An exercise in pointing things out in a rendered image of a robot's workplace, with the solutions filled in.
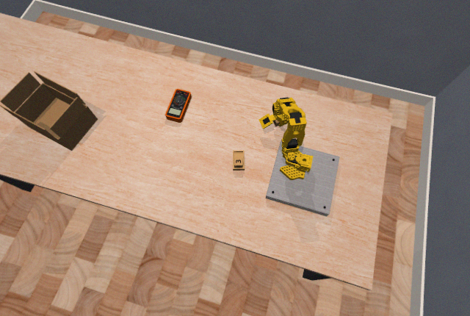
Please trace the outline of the orange digital multimeter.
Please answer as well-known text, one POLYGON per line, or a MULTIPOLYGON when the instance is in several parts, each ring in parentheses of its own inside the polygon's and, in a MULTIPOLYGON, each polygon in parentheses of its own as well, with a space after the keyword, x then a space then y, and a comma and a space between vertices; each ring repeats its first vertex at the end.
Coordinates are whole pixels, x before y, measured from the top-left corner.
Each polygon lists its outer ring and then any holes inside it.
POLYGON ((176 89, 165 113, 166 118, 170 121, 181 123, 184 119, 191 97, 191 92, 176 89))

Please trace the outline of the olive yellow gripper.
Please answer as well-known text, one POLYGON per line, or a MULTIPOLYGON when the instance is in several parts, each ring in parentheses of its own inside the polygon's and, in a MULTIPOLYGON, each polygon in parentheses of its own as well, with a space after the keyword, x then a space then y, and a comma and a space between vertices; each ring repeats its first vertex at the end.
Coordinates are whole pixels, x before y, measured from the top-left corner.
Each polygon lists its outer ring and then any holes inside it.
POLYGON ((269 114, 266 114, 264 117, 259 119, 260 124, 261 124, 263 129, 265 129, 266 127, 271 125, 273 123, 273 121, 275 121, 275 120, 280 122, 279 126, 283 126, 283 125, 288 123, 288 121, 285 121, 285 119, 283 118, 282 115, 269 115, 269 114))

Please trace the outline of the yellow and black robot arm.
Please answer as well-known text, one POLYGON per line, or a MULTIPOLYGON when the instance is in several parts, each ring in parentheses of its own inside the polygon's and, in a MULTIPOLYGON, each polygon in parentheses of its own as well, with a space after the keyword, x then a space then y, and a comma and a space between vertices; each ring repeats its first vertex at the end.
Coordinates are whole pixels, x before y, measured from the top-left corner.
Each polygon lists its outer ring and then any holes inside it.
POLYGON ((277 99, 273 103, 272 112, 273 115, 283 115, 285 121, 288 121, 287 130, 281 140, 287 165, 281 167, 280 172, 289 180, 304 179, 305 172, 310 168, 311 156, 302 154, 298 149, 305 137, 306 114, 296 105, 295 100, 289 97, 277 99))

